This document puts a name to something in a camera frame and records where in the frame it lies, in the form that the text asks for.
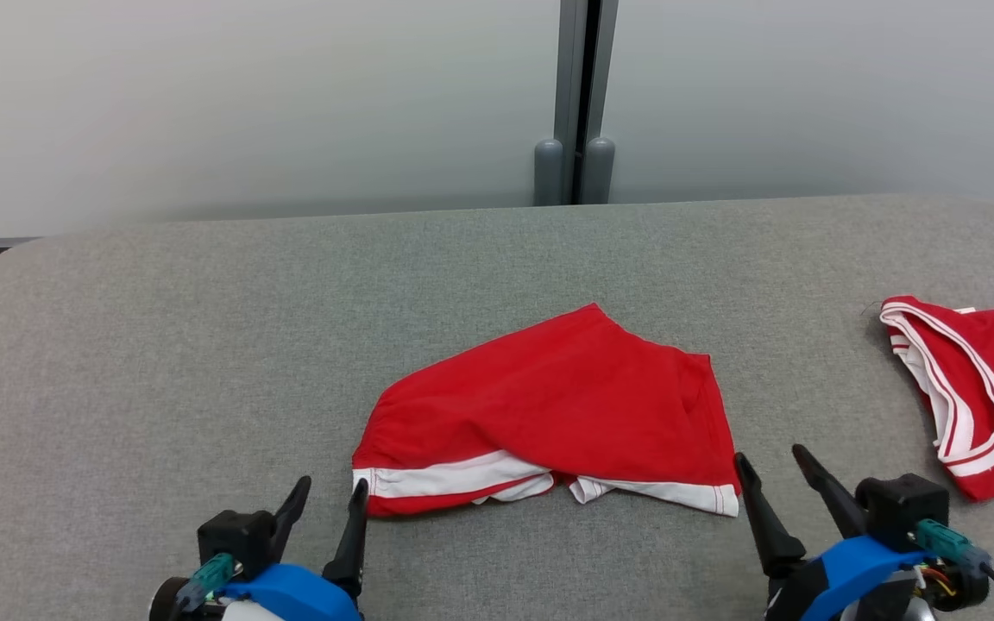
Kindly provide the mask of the left gripper blue-topped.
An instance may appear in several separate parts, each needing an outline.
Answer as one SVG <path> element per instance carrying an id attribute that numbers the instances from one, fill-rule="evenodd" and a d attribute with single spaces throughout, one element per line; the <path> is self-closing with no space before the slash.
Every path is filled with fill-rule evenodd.
<path id="1" fill-rule="evenodd" d="M 274 514 L 271 561 L 281 561 L 293 526 L 301 519 L 311 491 L 311 476 L 301 476 Z M 229 583 L 223 620 L 362 620 L 352 600 L 362 596 L 364 547 L 368 527 L 369 482 L 355 483 L 342 539 L 320 575 L 276 563 L 250 582 Z"/>

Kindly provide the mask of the right gripper blue-topped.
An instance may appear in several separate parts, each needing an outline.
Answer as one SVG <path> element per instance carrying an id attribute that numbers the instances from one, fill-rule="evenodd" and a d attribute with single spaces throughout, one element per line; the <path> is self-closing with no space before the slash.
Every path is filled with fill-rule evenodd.
<path id="1" fill-rule="evenodd" d="M 758 562 L 766 578 L 785 579 L 766 606 L 765 620 L 831 620 L 893 574 L 928 560 L 928 552 L 922 548 L 898 553 L 872 537 L 863 536 L 866 511 L 855 496 L 803 444 L 794 444 L 792 455 L 805 482 L 823 499 L 828 514 L 846 540 L 801 566 L 806 555 L 803 543 L 778 518 L 748 457 L 742 452 L 735 453 L 735 474 Z"/>

